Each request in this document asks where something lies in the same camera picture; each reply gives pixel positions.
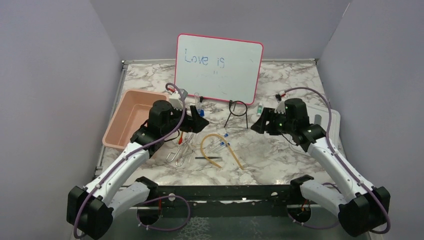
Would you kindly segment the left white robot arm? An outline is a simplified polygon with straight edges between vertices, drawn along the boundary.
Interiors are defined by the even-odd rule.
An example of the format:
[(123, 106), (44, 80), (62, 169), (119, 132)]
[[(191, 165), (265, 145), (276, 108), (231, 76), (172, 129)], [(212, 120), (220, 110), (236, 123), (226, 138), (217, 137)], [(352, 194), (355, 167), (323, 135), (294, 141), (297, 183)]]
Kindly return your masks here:
[(150, 159), (168, 136), (176, 131), (199, 133), (209, 121), (194, 105), (184, 110), (182, 97), (173, 93), (168, 100), (157, 100), (149, 110), (147, 120), (130, 138), (119, 157), (86, 186), (75, 186), (67, 196), (66, 221), (74, 233), (81, 231), (94, 240), (100, 239), (113, 220), (130, 207), (157, 200), (158, 184), (142, 176), (128, 188), (120, 188), (135, 170)]

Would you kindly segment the pink plastic bin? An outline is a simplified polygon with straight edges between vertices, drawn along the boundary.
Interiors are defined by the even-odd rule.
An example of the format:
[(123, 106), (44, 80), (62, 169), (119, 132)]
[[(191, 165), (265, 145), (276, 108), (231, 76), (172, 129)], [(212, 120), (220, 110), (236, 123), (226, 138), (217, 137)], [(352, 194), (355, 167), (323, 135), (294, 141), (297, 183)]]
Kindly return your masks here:
[(103, 145), (118, 151), (124, 150), (134, 132), (148, 119), (153, 103), (168, 99), (167, 93), (127, 90), (108, 124), (102, 139)]

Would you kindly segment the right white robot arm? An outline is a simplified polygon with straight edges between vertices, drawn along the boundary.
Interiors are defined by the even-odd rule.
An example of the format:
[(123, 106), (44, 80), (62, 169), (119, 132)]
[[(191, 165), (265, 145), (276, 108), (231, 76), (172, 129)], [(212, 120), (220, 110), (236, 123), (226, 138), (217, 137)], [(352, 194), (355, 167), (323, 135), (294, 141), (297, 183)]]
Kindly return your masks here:
[(251, 126), (259, 134), (290, 135), (296, 145), (314, 158), (338, 187), (331, 190), (312, 176), (293, 179), (288, 190), (289, 199), (300, 204), (311, 200), (337, 217), (347, 234), (357, 237), (389, 223), (390, 193), (385, 187), (375, 187), (340, 155), (327, 132), (310, 123), (306, 103), (290, 98), (277, 109), (265, 107)]

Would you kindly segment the graduated cylinder blue base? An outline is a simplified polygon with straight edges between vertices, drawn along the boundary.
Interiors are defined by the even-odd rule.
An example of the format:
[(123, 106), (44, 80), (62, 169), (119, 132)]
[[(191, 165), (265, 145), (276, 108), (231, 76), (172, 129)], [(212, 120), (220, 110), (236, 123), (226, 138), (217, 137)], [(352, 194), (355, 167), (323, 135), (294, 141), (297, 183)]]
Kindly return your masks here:
[(197, 109), (198, 114), (201, 117), (205, 116), (204, 110), (203, 110), (203, 106), (202, 106), (202, 102), (204, 100), (203, 96), (200, 96), (200, 94), (198, 92), (194, 93), (194, 99), (195, 99), (195, 107)]

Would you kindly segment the black wire tripod stand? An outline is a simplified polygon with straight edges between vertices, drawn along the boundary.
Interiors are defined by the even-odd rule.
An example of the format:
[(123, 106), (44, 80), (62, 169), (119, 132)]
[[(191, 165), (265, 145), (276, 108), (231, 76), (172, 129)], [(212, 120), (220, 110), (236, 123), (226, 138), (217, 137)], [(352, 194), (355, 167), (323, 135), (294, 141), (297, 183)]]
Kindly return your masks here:
[[(235, 113), (237, 104), (244, 106), (244, 111), (242, 113)], [(234, 117), (243, 117), (244, 116), (245, 117), (245, 123), (246, 123), (246, 129), (249, 128), (248, 105), (245, 102), (243, 102), (241, 100), (230, 100), (228, 102), (228, 110), (229, 110), (229, 114), (228, 114), (228, 117), (227, 117), (227, 119), (224, 123), (224, 128), (227, 127), (231, 116), (234, 116)]]

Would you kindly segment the metal crucible tongs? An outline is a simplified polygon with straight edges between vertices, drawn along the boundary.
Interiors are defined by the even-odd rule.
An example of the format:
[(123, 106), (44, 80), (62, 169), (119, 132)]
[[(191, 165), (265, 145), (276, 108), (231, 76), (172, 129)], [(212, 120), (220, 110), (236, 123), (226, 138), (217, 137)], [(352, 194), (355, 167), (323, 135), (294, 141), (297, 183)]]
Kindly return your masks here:
[(179, 145), (178, 149), (177, 149), (175, 152), (170, 152), (170, 153), (167, 155), (167, 157), (166, 157), (166, 159), (165, 159), (165, 161), (166, 161), (167, 163), (174, 162), (174, 163), (175, 163), (175, 165), (176, 165), (177, 167), (181, 167), (181, 166), (184, 164), (184, 162), (185, 162), (185, 160), (186, 160), (187, 156), (186, 156), (186, 155), (182, 155), (182, 151), (183, 151), (183, 141), (182, 141), (182, 143)]

